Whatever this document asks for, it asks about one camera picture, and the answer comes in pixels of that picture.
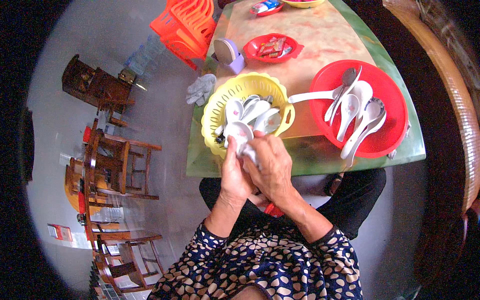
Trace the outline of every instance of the polka dot blouse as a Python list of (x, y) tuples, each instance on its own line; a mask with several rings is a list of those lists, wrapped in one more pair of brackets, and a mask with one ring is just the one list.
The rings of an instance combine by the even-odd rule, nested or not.
[(298, 229), (284, 224), (228, 239), (201, 224), (148, 299), (231, 299), (248, 285), (273, 300), (362, 299), (357, 257), (339, 229), (312, 244), (298, 240)]

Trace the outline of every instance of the yellow plate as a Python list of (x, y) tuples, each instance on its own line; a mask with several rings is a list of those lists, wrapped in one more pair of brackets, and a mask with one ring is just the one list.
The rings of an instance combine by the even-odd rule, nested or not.
[(286, 1), (286, 0), (282, 0), (282, 1), (287, 3), (290, 6), (299, 7), (299, 8), (311, 8), (311, 7), (319, 6), (320, 4), (325, 2), (325, 0), (316, 0), (316, 1), (309, 1), (309, 2), (293, 2), (293, 1)]
[(225, 122), (223, 110), (227, 100), (230, 98), (245, 100), (250, 95), (263, 97), (272, 95), (272, 106), (280, 107), (282, 122), (277, 130), (272, 132), (273, 135), (278, 136), (292, 125), (295, 119), (295, 109), (292, 104), (288, 103), (287, 89), (280, 84), (278, 79), (270, 77), (267, 73), (259, 74), (257, 72), (238, 75), (219, 86), (216, 92), (210, 96), (204, 109), (202, 135), (205, 138), (205, 145), (212, 150), (213, 154), (225, 158), (227, 153), (223, 143), (215, 142), (216, 135), (214, 133), (215, 129)]

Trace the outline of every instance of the wooden table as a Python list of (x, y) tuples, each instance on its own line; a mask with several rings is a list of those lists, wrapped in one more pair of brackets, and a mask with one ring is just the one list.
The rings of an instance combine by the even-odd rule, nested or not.
[[(311, 9), (298, 9), (287, 4), (276, 14), (257, 17), (249, 8), (258, 1), (244, 0), (229, 4), (223, 10), (213, 39), (226, 37), (241, 49), (256, 36), (280, 33), (296, 39), (305, 48), (296, 59), (284, 63), (266, 64), (247, 60), (241, 73), (266, 72), (279, 79), (287, 88), (287, 95), (309, 91), (315, 74), (325, 65), (343, 59), (355, 59), (376, 65), (398, 85), (408, 107), (412, 125), (409, 135), (397, 148), (394, 159), (386, 156), (367, 159), (355, 158), (346, 168), (340, 159), (340, 150), (329, 142), (316, 126), (307, 101), (294, 105), (296, 117), (292, 126), (280, 135), (292, 156), (293, 175), (315, 175), (347, 170), (380, 168), (421, 160), (426, 157), (425, 145), (418, 117), (405, 84), (380, 41), (365, 23), (341, 0), (325, 1)], [(216, 88), (234, 77), (210, 58), (213, 44), (207, 54), (204, 73), (217, 76)], [(205, 146), (201, 134), (204, 107), (193, 109), (187, 157), (187, 176), (218, 177), (222, 159)]]

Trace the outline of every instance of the red object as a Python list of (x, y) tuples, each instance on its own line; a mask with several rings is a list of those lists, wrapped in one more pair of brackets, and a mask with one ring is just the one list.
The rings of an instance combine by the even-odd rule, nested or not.
[[(385, 72), (369, 63), (359, 60), (339, 60), (324, 66), (313, 78), (310, 92), (331, 91), (342, 85), (342, 74), (348, 68), (357, 71), (362, 66), (359, 80), (368, 82), (373, 89), (373, 96), (385, 104), (387, 113), (385, 124), (375, 133), (370, 134), (360, 144), (355, 156), (378, 158), (396, 149), (407, 131), (408, 111), (403, 94), (396, 83)], [(355, 121), (347, 128), (343, 142), (336, 139), (340, 128), (340, 109), (337, 110), (332, 126), (324, 121), (325, 113), (332, 104), (331, 99), (310, 100), (313, 119), (322, 133), (338, 148), (342, 148), (353, 133)]]
[(85, 127), (85, 131), (84, 131), (84, 142), (85, 143), (88, 143), (88, 141), (90, 140), (90, 134), (92, 133), (92, 129), (88, 126)]
[(255, 13), (253, 8), (250, 8), (250, 13), (256, 14), (257, 17), (265, 17), (265, 16), (269, 16), (271, 14), (274, 14), (276, 12), (279, 12), (284, 5), (285, 5), (285, 3), (282, 3), (282, 4), (278, 5), (277, 7), (275, 7), (275, 9), (272, 9), (271, 11), (266, 11), (266, 12), (261, 12), (261, 13)]
[(192, 69), (192, 59), (205, 60), (215, 31), (212, 0), (168, 0), (163, 13), (150, 23), (165, 47)]
[(269, 214), (274, 217), (279, 217), (283, 216), (284, 212), (282, 212), (280, 209), (278, 209), (275, 204), (270, 203), (264, 210), (264, 213)]
[(73, 241), (70, 227), (49, 223), (47, 223), (47, 226), (55, 228), (55, 232), (57, 233), (57, 237), (55, 239)]
[(78, 210), (80, 214), (85, 213), (85, 195), (82, 192), (78, 192)]
[[(287, 49), (288, 47), (292, 47), (292, 51), (290, 51), (288, 54), (285, 54), (281, 58), (269, 58), (269, 57), (259, 57), (258, 56), (258, 49), (261, 47), (262, 44), (268, 43), (268, 41), (273, 38), (273, 37), (281, 38), (285, 37), (287, 38), (285, 40), (285, 45), (283, 49)], [(297, 43), (296, 40), (293, 38), (282, 35), (280, 33), (270, 33), (268, 35), (264, 36), (257, 36), (256, 38), (252, 39), (250, 42), (248, 42), (245, 46), (243, 46), (243, 51), (245, 51), (245, 55), (249, 59), (256, 59), (260, 60), (263, 62), (285, 62), (291, 58), (297, 58), (297, 56), (300, 54), (301, 50), (303, 49), (304, 45), (300, 45)]]

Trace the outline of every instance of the wrist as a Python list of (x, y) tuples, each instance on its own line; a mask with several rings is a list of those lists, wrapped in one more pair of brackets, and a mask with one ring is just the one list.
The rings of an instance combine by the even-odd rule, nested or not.
[(288, 207), (292, 205), (292, 202), (298, 200), (300, 194), (292, 185), (289, 185), (284, 186), (281, 189), (275, 189), (275, 191), (268, 196), (270, 201), (275, 203), (275, 206), (284, 211), (284, 209), (288, 209)]
[(247, 198), (242, 198), (232, 193), (229, 193), (223, 189), (220, 190), (216, 205), (223, 207), (224, 209), (240, 211), (245, 205)]

